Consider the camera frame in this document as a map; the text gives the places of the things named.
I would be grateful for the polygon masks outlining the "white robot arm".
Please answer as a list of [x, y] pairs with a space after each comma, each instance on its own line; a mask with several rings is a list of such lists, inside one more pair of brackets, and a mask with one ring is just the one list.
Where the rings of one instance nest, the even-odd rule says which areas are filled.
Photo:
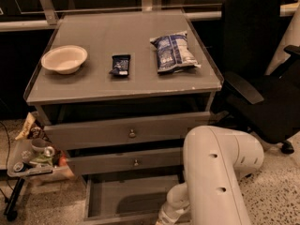
[[185, 182], [172, 187], [156, 225], [175, 225], [190, 214], [190, 225], [251, 225], [238, 180], [259, 170], [264, 154], [252, 135], [200, 126], [183, 146]]

